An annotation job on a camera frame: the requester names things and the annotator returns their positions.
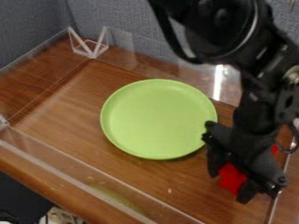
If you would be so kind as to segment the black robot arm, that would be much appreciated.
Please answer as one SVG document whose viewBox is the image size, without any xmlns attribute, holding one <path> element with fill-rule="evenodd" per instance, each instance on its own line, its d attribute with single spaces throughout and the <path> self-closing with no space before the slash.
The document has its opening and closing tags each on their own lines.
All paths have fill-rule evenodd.
<svg viewBox="0 0 299 224">
<path fill-rule="evenodd" d="M 299 46 L 276 28 L 265 0 L 146 0 L 166 43 L 192 64 L 240 72 L 232 124 L 205 123 L 208 172 L 240 203 L 275 197 L 288 178 L 273 152 L 299 149 Z"/>
</svg>

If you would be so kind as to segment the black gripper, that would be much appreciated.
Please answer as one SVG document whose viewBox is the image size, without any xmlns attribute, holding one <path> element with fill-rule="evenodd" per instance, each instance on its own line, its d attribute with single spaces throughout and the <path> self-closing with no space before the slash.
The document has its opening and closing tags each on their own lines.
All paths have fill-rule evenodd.
<svg viewBox="0 0 299 224">
<path fill-rule="evenodd" d="M 248 124 L 233 122 L 227 127 L 216 122 L 207 121 L 207 131 L 201 140 L 207 144 L 207 167 L 212 178 L 219 176 L 220 168 L 227 163 L 227 153 L 231 152 L 237 161 L 251 171 L 265 176 L 265 181 L 275 185 L 269 196 L 276 196 L 288 185 L 288 178 L 280 168 L 273 153 L 277 151 L 275 145 L 277 126 L 249 122 Z M 248 179 L 237 190 L 236 200 L 247 204 L 256 196 L 260 185 Z"/>
</svg>

